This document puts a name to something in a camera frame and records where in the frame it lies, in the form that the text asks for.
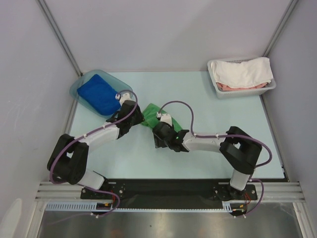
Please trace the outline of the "green microfiber towel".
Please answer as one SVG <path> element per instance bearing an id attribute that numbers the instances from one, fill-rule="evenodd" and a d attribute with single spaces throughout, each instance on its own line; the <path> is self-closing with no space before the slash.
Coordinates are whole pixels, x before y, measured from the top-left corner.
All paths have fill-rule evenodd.
<path id="1" fill-rule="evenodd" d="M 153 103 L 148 104 L 147 107 L 142 111 L 144 121 L 141 123 L 141 125 L 153 129 L 159 123 L 159 120 L 157 119 L 157 112 L 159 109 L 160 107 Z M 183 129 L 174 118 L 172 118 L 172 123 L 175 131 L 178 132 Z"/>

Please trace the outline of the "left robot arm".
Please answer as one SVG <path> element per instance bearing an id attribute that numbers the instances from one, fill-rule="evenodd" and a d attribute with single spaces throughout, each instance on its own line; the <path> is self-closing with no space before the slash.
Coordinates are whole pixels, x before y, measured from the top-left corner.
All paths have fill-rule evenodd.
<path id="1" fill-rule="evenodd" d="M 88 187 L 97 198 L 105 198 L 109 193 L 107 179 L 87 168 L 88 155 L 105 143 L 121 138 L 143 121 L 138 103 L 126 100 L 101 127 L 77 138 L 61 135 L 47 164 L 50 181 Z"/>

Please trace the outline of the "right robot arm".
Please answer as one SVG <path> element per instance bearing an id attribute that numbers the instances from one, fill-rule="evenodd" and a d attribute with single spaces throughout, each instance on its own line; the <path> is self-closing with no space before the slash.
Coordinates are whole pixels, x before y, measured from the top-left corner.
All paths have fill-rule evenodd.
<path id="1" fill-rule="evenodd" d="M 189 130 L 175 131 L 174 127 L 158 123 L 152 130 L 156 148 L 169 148 L 175 152 L 216 152 L 233 167 L 229 185 L 214 187 L 213 192 L 222 201 L 245 198 L 246 185 L 256 168 L 262 146 L 236 126 L 221 135 L 196 135 Z"/>

